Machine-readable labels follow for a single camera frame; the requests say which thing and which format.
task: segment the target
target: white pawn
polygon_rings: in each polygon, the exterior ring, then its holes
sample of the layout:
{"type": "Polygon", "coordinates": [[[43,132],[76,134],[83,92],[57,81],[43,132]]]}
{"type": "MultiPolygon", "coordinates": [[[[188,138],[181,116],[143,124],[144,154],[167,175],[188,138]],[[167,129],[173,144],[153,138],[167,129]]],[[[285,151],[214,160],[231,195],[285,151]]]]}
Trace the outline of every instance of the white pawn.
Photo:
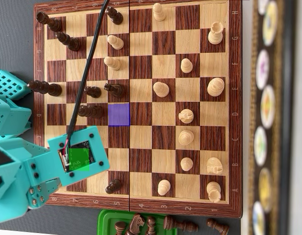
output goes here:
{"type": "Polygon", "coordinates": [[[166,18],[166,15],[163,12],[162,5],[159,3],[153,5],[153,13],[154,13],[154,18],[157,21],[163,21],[166,18]]]}
{"type": "Polygon", "coordinates": [[[120,50],[124,47],[124,41],[116,36],[113,35],[108,36],[107,41],[116,50],[120,50]]]}
{"type": "Polygon", "coordinates": [[[119,70],[121,67],[121,62],[118,59],[109,56],[105,57],[104,63],[114,71],[119,70]]]}
{"type": "Polygon", "coordinates": [[[214,22],[208,35],[211,44],[219,44],[223,39],[223,25],[220,22],[214,22]]]}

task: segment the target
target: chess piece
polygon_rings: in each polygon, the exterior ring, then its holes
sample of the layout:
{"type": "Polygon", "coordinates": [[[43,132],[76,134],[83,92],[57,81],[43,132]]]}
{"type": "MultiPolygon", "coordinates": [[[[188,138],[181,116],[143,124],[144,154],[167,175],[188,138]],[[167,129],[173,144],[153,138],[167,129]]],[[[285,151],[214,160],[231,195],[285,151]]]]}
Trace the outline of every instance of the chess piece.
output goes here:
{"type": "Polygon", "coordinates": [[[153,90],[156,93],[156,95],[161,98],[167,96],[168,93],[170,92],[169,86],[162,82],[156,82],[153,85],[153,90]]]}
{"type": "Polygon", "coordinates": [[[178,137],[178,141],[181,145],[189,145],[195,138],[192,131],[182,131],[178,137]]]}
{"type": "Polygon", "coordinates": [[[101,118],[103,116],[103,108],[100,106],[86,106],[79,107],[78,115],[87,118],[101,118]]]}
{"type": "Polygon", "coordinates": [[[180,68],[184,73],[190,73],[193,69],[193,65],[189,59],[185,58],[181,61],[180,68]]]}
{"type": "Polygon", "coordinates": [[[27,85],[34,92],[41,94],[49,93],[51,96],[59,96],[62,94],[62,88],[58,84],[49,84],[48,82],[40,82],[38,80],[31,81],[27,85]]]}
{"type": "Polygon", "coordinates": [[[206,171],[208,173],[222,174],[223,166],[218,158],[209,158],[206,162],[206,171]]]}
{"type": "Polygon", "coordinates": [[[207,219],[206,224],[212,229],[216,229],[220,232],[220,235],[227,235],[229,232],[229,226],[217,223],[214,219],[207,219]]]}
{"type": "Polygon", "coordinates": [[[71,38],[68,34],[63,32],[57,32],[55,35],[69,50],[78,51],[80,49],[80,41],[77,38],[71,38]]]}
{"type": "Polygon", "coordinates": [[[159,3],[153,5],[153,14],[155,20],[157,21],[163,21],[166,18],[166,15],[163,12],[162,5],[159,3]]]}
{"type": "Polygon", "coordinates": [[[158,185],[157,192],[161,196],[164,196],[170,189],[171,189],[171,183],[168,180],[161,180],[158,185]]]}
{"type": "Polygon", "coordinates": [[[214,22],[208,35],[211,44],[219,44],[223,39],[223,25],[220,22],[214,22]]]}
{"type": "Polygon", "coordinates": [[[107,42],[116,50],[120,50],[124,47],[124,41],[113,35],[107,37],[107,42]]]}
{"type": "Polygon", "coordinates": [[[193,167],[194,162],[190,158],[183,158],[180,161],[180,165],[184,171],[189,171],[193,167]]]}
{"type": "Polygon", "coordinates": [[[37,22],[41,24],[47,24],[49,29],[54,32],[59,32],[62,29],[62,23],[58,19],[50,18],[44,12],[38,12],[36,15],[37,22]]]}
{"type": "Polygon", "coordinates": [[[104,86],[104,90],[108,91],[112,96],[122,98],[125,95],[125,87],[121,84],[108,84],[104,86]]]}
{"type": "Polygon", "coordinates": [[[145,219],[140,214],[136,214],[132,219],[129,229],[126,231],[126,235],[139,235],[140,227],[144,226],[145,219]]]}
{"type": "Polygon", "coordinates": [[[114,71],[117,71],[121,68],[121,62],[118,59],[109,56],[105,57],[104,63],[114,71]]]}
{"type": "Polygon", "coordinates": [[[210,182],[206,186],[206,191],[209,194],[209,200],[213,203],[217,203],[221,199],[221,186],[216,182],[210,182]]]}
{"type": "Polygon", "coordinates": [[[182,229],[183,232],[184,231],[197,232],[199,229],[198,225],[193,222],[189,222],[189,221],[178,222],[174,218],[170,217],[169,215],[167,215],[164,218],[163,228],[165,230],[171,230],[177,228],[177,229],[182,229]]]}
{"type": "Polygon", "coordinates": [[[148,226],[148,230],[146,231],[146,235],[156,235],[154,217],[149,216],[147,218],[147,226],[148,226]]]}
{"type": "Polygon", "coordinates": [[[220,94],[222,94],[224,90],[224,81],[220,79],[219,77],[213,78],[208,85],[208,93],[210,96],[217,97],[220,94]]]}
{"type": "Polygon", "coordinates": [[[101,89],[99,87],[86,87],[84,92],[92,98],[99,98],[101,96],[101,89]]]}
{"type": "Polygon", "coordinates": [[[194,120],[194,113],[189,109],[184,109],[178,114],[178,118],[183,123],[189,124],[194,120]]]}
{"type": "Polygon", "coordinates": [[[116,235],[122,235],[123,231],[126,229],[126,223],[122,221],[116,222],[115,229],[116,229],[116,235]]]}
{"type": "Polygon", "coordinates": [[[112,194],[119,191],[122,187],[122,183],[120,180],[112,180],[105,189],[107,194],[112,194]]]}
{"type": "Polygon", "coordinates": [[[109,6],[106,9],[106,12],[114,24],[121,24],[123,22],[123,15],[119,13],[115,8],[109,6]]]}

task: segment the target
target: black pawn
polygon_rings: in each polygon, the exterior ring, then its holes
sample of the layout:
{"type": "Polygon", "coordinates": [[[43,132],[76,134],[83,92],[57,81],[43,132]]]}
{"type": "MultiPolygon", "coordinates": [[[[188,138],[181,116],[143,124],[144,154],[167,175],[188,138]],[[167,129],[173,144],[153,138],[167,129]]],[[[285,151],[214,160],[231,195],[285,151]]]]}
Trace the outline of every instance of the black pawn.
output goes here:
{"type": "Polygon", "coordinates": [[[108,186],[106,187],[105,191],[107,194],[112,194],[119,191],[122,187],[122,183],[119,180],[111,181],[108,186]]]}
{"type": "Polygon", "coordinates": [[[103,108],[100,106],[81,105],[78,115],[87,118],[101,118],[103,116],[103,108]]]}
{"type": "Polygon", "coordinates": [[[121,24],[123,22],[123,15],[115,10],[115,8],[109,6],[106,9],[107,15],[112,19],[114,24],[121,24]]]}
{"type": "Polygon", "coordinates": [[[47,14],[44,12],[38,12],[36,16],[37,22],[41,24],[47,24],[50,28],[50,30],[54,32],[59,32],[62,29],[62,23],[58,19],[50,18],[47,14]]]}
{"type": "Polygon", "coordinates": [[[112,96],[122,98],[125,95],[125,87],[121,84],[108,84],[104,86],[104,90],[110,92],[112,96]]]}
{"type": "Polygon", "coordinates": [[[99,98],[101,96],[101,89],[99,87],[86,87],[84,92],[92,98],[99,98]]]}
{"type": "Polygon", "coordinates": [[[62,32],[57,32],[55,35],[69,50],[78,51],[80,49],[80,41],[77,38],[71,38],[68,34],[62,32]]]}

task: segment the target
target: dark chess piece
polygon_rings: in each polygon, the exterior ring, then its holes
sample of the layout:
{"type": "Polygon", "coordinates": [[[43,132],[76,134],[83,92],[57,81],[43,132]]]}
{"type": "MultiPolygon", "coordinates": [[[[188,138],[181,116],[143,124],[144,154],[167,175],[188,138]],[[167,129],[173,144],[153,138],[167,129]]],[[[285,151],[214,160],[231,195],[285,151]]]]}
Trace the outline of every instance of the dark chess piece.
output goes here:
{"type": "Polygon", "coordinates": [[[100,106],[86,106],[81,105],[79,107],[78,115],[87,118],[101,118],[103,116],[103,108],[100,106]]]}
{"type": "Polygon", "coordinates": [[[193,223],[193,222],[189,222],[189,221],[183,221],[183,222],[178,222],[175,219],[173,219],[172,217],[170,217],[169,215],[167,215],[164,218],[164,224],[163,224],[163,228],[165,230],[171,230],[171,229],[182,229],[182,231],[187,231],[187,232],[196,232],[198,231],[198,225],[193,223]]]}
{"type": "Polygon", "coordinates": [[[62,32],[57,32],[55,35],[69,50],[78,51],[80,49],[80,41],[77,38],[71,38],[68,34],[62,32]]]}
{"type": "Polygon", "coordinates": [[[156,235],[154,217],[149,216],[147,218],[147,226],[148,226],[148,230],[146,231],[146,235],[156,235]]]}
{"type": "Polygon", "coordinates": [[[119,191],[121,187],[122,187],[122,182],[120,180],[112,180],[106,187],[105,191],[107,194],[112,194],[119,191]]]}
{"type": "Polygon", "coordinates": [[[99,98],[101,96],[101,89],[99,87],[86,87],[84,92],[92,98],[99,98]]]}
{"type": "Polygon", "coordinates": [[[49,93],[51,96],[59,96],[62,94],[62,88],[58,84],[49,84],[48,82],[40,82],[38,80],[31,81],[27,85],[34,92],[41,94],[49,93]]]}
{"type": "Polygon", "coordinates": [[[59,32],[62,29],[62,23],[58,19],[50,18],[44,12],[38,12],[36,15],[37,22],[41,24],[47,24],[50,30],[54,32],[59,32]]]}
{"type": "Polygon", "coordinates": [[[220,232],[220,235],[227,235],[229,232],[229,226],[218,224],[214,219],[208,219],[206,221],[206,224],[208,227],[211,227],[212,229],[216,229],[220,232]]]}
{"type": "Polygon", "coordinates": [[[115,8],[109,6],[106,9],[107,15],[112,19],[114,24],[121,24],[123,22],[123,15],[115,8]]]}
{"type": "Polygon", "coordinates": [[[116,222],[115,223],[116,235],[122,235],[125,228],[126,228],[125,222],[122,221],[116,222]]]}

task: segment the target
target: captured chess piece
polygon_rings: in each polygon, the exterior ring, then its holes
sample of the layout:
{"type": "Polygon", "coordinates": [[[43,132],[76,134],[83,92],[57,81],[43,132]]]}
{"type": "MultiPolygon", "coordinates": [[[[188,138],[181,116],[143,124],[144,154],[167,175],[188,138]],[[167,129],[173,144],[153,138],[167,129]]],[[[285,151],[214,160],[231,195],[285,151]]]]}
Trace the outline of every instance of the captured chess piece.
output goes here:
{"type": "Polygon", "coordinates": [[[120,180],[112,180],[105,189],[107,194],[112,194],[119,191],[122,187],[122,182],[120,180]]]}
{"type": "Polygon", "coordinates": [[[78,51],[80,49],[80,41],[77,38],[71,38],[68,34],[62,32],[57,32],[55,35],[69,50],[78,51]]]}
{"type": "Polygon", "coordinates": [[[36,15],[37,22],[41,24],[47,24],[49,29],[54,32],[59,32],[62,29],[62,23],[56,18],[50,18],[44,12],[38,12],[36,15]]]}
{"type": "Polygon", "coordinates": [[[178,222],[174,218],[170,217],[169,215],[167,215],[164,218],[163,228],[165,230],[171,230],[177,228],[177,229],[182,229],[183,232],[184,231],[197,232],[199,229],[198,225],[193,222],[189,222],[189,221],[178,222]]]}
{"type": "Polygon", "coordinates": [[[62,94],[62,88],[58,84],[49,84],[48,82],[40,82],[38,80],[31,81],[27,85],[34,92],[38,92],[41,94],[48,93],[51,96],[59,96],[62,94]]]}
{"type": "Polygon", "coordinates": [[[106,9],[106,12],[114,24],[121,24],[123,22],[123,15],[119,13],[115,8],[109,6],[106,9]]]}
{"type": "Polygon", "coordinates": [[[219,44],[223,39],[223,25],[220,22],[214,22],[208,35],[211,44],[219,44]]]}
{"type": "Polygon", "coordinates": [[[101,89],[99,87],[86,87],[84,92],[92,98],[99,98],[101,96],[101,89]]]}
{"type": "Polygon", "coordinates": [[[206,224],[212,229],[216,229],[220,232],[220,235],[227,235],[229,232],[229,226],[217,223],[214,219],[207,219],[206,224]]]}
{"type": "Polygon", "coordinates": [[[81,117],[87,118],[96,118],[99,119],[103,116],[103,108],[100,106],[86,106],[81,105],[79,107],[78,115],[81,117]]]}

